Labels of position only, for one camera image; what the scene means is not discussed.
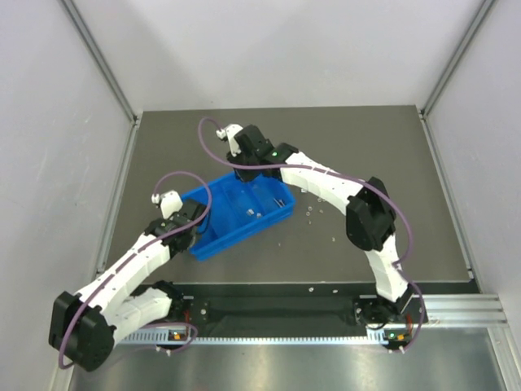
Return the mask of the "blue plastic compartment bin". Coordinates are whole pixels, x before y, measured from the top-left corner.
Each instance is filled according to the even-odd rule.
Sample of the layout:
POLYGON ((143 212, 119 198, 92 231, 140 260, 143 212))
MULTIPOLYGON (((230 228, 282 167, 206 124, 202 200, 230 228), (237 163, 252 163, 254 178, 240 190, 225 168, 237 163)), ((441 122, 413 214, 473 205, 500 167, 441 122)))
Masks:
POLYGON ((288 185, 262 175, 252 182, 241 182, 235 173, 229 173, 208 186, 212 207, 199 229, 199 240, 190 248, 190 254, 198 261, 205 261, 290 217, 296 203, 288 185), (281 200, 284 207, 279 207, 274 199, 281 200), (253 215, 248 215, 249 209, 254 211, 253 215))

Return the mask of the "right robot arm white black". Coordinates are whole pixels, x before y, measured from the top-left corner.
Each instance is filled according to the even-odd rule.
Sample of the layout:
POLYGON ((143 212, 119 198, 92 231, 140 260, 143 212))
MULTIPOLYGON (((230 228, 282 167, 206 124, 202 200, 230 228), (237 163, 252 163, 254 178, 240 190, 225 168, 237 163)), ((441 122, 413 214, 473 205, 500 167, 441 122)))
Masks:
POLYGON ((312 193, 337 208, 346 218, 349 241, 364 251, 374 274, 377 298, 361 307, 358 318, 369 323, 397 322, 410 303, 413 290, 394 263, 396 211, 381 195, 387 194, 376 177, 353 182, 311 160, 287 143, 274 146, 258 127, 228 125, 217 132, 230 151, 226 159, 243 182, 259 175, 312 193))

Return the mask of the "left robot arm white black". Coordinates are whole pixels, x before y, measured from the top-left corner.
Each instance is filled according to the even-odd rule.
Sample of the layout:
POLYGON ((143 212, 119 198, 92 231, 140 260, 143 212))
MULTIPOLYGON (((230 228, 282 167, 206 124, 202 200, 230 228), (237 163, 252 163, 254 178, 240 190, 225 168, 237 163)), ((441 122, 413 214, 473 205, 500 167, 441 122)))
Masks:
POLYGON ((161 202, 162 216, 152 221, 131 248, 108 270, 75 293, 62 292, 52 306, 49 344, 58 366, 98 369, 128 335, 164 319, 180 294, 159 282, 144 293, 134 290, 156 269, 197 240, 198 228, 212 203, 161 202))

